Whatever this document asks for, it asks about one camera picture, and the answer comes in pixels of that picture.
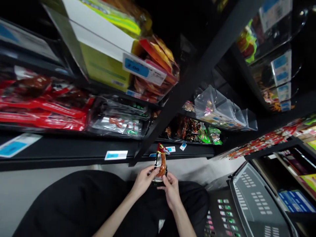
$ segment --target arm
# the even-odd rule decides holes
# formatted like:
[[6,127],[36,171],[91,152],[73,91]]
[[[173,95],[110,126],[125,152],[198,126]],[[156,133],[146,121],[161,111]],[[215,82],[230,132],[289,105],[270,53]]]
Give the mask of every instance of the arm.
[[136,178],[134,186],[119,207],[113,214],[103,223],[100,229],[93,235],[93,237],[112,237],[128,211],[132,208],[134,203],[145,193],[151,181],[158,174],[159,169],[155,169],[149,176],[147,173],[152,170],[154,166],[143,169]]
[[196,237],[188,214],[181,202],[179,195],[179,185],[177,178],[168,172],[168,177],[162,177],[165,187],[157,187],[166,192],[166,198],[169,208],[171,209],[180,237]]

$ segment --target hand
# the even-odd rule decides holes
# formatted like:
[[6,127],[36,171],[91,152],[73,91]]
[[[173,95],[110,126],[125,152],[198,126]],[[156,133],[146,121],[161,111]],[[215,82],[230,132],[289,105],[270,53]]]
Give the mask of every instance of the hand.
[[157,189],[163,189],[166,192],[167,203],[171,211],[175,211],[178,207],[182,206],[178,179],[170,172],[168,172],[167,177],[162,176],[165,187],[157,187]]
[[154,169],[153,165],[141,170],[137,175],[136,181],[130,192],[136,199],[139,199],[146,192],[153,179],[159,173],[159,168],[157,168],[148,175],[148,172],[152,169]]

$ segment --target black clothing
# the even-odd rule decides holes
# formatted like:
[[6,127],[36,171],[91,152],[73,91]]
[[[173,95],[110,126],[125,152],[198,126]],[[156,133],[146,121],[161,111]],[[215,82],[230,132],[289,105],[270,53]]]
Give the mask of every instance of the black clothing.
[[[132,186],[132,182],[104,171],[72,173],[36,198],[13,237],[91,237],[122,203]],[[194,182],[179,182],[179,192],[197,236],[203,236],[209,207],[207,191]],[[165,223],[159,236],[179,236],[165,191],[149,187],[114,236],[155,237],[161,219]]]

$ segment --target floor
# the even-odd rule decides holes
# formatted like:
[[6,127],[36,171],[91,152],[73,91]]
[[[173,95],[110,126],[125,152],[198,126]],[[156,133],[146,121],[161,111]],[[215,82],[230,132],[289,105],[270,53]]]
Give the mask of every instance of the floor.
[[[195,181],[210,190],[225,185],[226,179],[223,176],[235,172],[244,161],[243,157],[235,160],[219,157],[207,160],[202,157],[170,160],[167,164],[168,171],[179,180]],[[142,162],[135,167],[128,167],[128,164],[113,164],[103,165],[101,168],[128,180],[134,179],[141,169],[151,164],[152,162]],[[12,236],[25,212],[46,187],[72,172],[89,168],[91,167],[0,172],[1,236]]]

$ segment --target red snack package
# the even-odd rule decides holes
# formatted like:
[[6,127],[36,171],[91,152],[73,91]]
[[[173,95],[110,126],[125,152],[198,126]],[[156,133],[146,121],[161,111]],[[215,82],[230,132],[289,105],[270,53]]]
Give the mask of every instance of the red snack package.
[[44,77],[4,81],[0,84],[0,107],[42,108],[57,114],[81,118],[93,104],[94,97],[71,84]]
[[43,109],[0,108],[0,122],[31,124],[40,128],[83,131],[86,116],[80,119],[55,114]]

